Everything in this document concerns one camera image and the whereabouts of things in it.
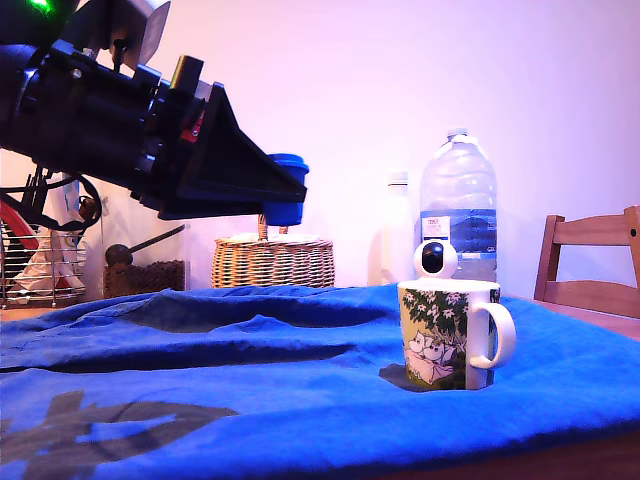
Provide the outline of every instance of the green light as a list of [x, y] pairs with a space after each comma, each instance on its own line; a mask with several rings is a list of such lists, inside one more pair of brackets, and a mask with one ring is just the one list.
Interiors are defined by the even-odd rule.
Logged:
[[48, 0], [27, 0], [27, 3], [30, 3], [31, 6], [37, 8], [44, 14], [49, 14], [53, 11], [53, 7], [48, 2]]

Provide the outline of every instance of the black print on cloth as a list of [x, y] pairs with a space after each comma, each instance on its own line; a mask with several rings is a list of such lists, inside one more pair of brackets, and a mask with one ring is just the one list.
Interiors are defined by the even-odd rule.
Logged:
[[[2, 465], [16, 460], [29, 462], [25, 480], [87, 478], [100, 463], [156, 450], [222, 417], [239, 415], [230, 408], [165, 402], [110, 407], [94, 404], [81, 409], [83, 396], [82, 391], [55, 396], [44, 422], [29, 430], [7, 433], [11, 420], [3, 419]], [[82, 441], [82, 436], [89, 435], [96, 424], [154, 420], [154, 426], [126, 437]]]

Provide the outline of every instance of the blue cap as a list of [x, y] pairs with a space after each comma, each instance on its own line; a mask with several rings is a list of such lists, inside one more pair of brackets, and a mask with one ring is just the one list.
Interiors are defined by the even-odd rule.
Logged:
[[[309, 166], [304, 163], [302, 157], [292, 153], [274, 153], [269, 156], [304, 185], [304, 177], [309, 173]], [[263, 208], [267, 225], [288, 227], [302, 222], [302, 203], [264, 202]]]

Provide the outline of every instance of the coffee beans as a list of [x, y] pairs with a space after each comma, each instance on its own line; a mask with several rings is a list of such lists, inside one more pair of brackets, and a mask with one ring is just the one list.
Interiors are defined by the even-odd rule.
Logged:
[[154, 262], [146, 267], [115, 264], [104, 270], [104, 298], [159, 292], [165, 288], [184, 290], [182, 260]]

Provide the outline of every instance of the plastic water bottle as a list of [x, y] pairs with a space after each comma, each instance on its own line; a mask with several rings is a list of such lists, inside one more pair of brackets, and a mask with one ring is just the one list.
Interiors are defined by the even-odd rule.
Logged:
[[449, 240], [458, 252], [453, 278], [496, 281], [496, 176], [477, 139], [450, 130], [422, 175], [422, 239]]
[[382, 283], [415, 278], [413, 215], [406, 171], [390, 171], [382, 231]]

